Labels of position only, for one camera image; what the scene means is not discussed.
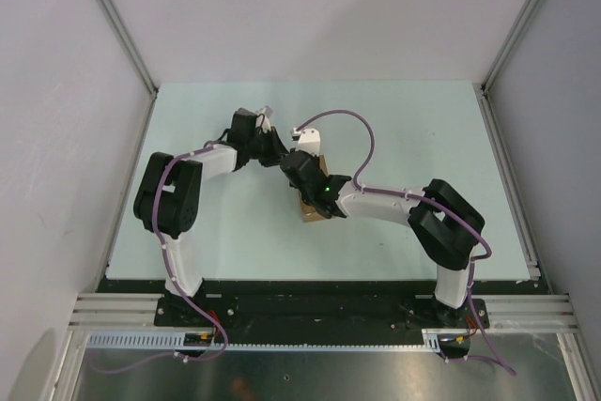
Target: reflective metal floor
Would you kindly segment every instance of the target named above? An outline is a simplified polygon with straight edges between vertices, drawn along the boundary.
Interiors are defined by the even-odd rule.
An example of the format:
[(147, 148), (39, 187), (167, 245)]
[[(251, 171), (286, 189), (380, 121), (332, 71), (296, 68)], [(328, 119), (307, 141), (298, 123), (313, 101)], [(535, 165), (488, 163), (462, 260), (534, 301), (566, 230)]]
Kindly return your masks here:
[[(388, 352), (226, 352), (213, 362), (160, 359), (105, 376), (83, 366), (76, 400), (379, 401), (574, 400), (555, 335), (494, 338), (517, 370), (512, 378), (484, 362), (445, 364), (435, 354)], [(156, 351), (94, 350), (116, 368)], [(472, 353), (486, 353), (478, 337)]]

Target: white panel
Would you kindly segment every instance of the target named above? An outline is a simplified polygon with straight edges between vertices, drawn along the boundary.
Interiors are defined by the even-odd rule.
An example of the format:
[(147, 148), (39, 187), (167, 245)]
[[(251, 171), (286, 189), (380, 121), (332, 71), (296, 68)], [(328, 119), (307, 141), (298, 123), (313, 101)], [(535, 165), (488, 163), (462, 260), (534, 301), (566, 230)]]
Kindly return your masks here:
[(547, 0), (493, 87), (541, 259), (601, 375), (601, 8)]
[(95, 0), (0, 11), (0, 399), (35, 400), (100, 263), (148, 96)]
[[(272, 124), (288, 131), (332, 108), (365, 116), (376, 134), (362, 179), (420, 187), (444, 178), (485, 217), (495, 254), (477, 266), (481, 279), (525, 279), (528, 270), (485, 125), (468, 82), (166, 84), (161, 87), (140, 165), (111, 258), (110, 278), (164, 278), (156, 237), (133, 216), (133, 199), (150, 154), (199, 148), (229, 126), (239, 107), (273, 108)], [(316, 123), (333, 174), (351, 175), (369, 148), (351, 116)], [(297, 193), (278, 167), (251, 162), (201, 188), (192, 229), (197, 264), (208, 278), (307, 280), (435, 279), (436, 265), (402, 225), (372, 219), (304, 224)]]
[(156, 82), (480, 82), (525, 0), (115, 0)]

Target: white wall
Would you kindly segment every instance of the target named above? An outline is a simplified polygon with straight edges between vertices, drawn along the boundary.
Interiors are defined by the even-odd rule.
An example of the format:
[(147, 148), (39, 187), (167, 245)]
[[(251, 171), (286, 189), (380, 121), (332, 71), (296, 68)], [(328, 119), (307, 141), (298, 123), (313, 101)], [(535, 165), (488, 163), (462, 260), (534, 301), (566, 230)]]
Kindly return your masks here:
[(601, 374), (601, 2), (547, 0), (492, 90), (553, 285)]
[(0, 0), (0, 399), (35, 400), (100, 263), (148, 95), (95, 0)]
[(525, 0), (115, 0), (155, 82), (484, 79)]

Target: white table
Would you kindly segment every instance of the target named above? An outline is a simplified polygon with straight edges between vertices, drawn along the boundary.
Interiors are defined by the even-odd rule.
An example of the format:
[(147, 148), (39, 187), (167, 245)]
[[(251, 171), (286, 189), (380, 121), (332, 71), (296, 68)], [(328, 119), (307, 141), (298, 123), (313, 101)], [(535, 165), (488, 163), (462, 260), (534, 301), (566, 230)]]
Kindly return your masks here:
[[(471, 83), (467, 81), (165, 84), (150, 121), (126, 212), (107, 270), (109, 279), (159, 279), (159, 243), (132, 213), (150, 154), (179, 154), (218, 137), (239, 107), (269, 105), (287, 147), (289, 130), (325, 110), (363, 115), (376, 134), (376, 152), (362, 179), (391, 187), (451, 183), (485, 217), (494, 255), (477, 265), (481, 280), (529, 278)], [(363, 125), (328, 116), (316, 126), (333, 174), (352, 175), (369, 148)], [(215, 279), (435, 279), (413, 232), (370, 219), (304, 224), (299, 200), (278, 167), (251, 162), (201, 188), (193, 227), (197, 264)]]

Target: brown box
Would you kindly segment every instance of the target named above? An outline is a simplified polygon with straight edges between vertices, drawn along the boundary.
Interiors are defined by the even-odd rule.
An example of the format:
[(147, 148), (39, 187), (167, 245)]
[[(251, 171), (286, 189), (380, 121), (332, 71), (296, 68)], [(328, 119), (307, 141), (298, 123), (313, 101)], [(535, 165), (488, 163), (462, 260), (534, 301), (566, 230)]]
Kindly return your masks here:
[[(319, 167), (326, 175), (328, 174), (328, 166), (326, 166), (326, 159), (323, 155), (319, 156)], [(301, 199), (301, 192), (299, 192), (299, 203), (300, 212), (302, 214), (302, 221), (304, 223), (312, 223), (313, 221), (325, 220), (323, 216), (316, 212), (315, 208), (307, 206)]]

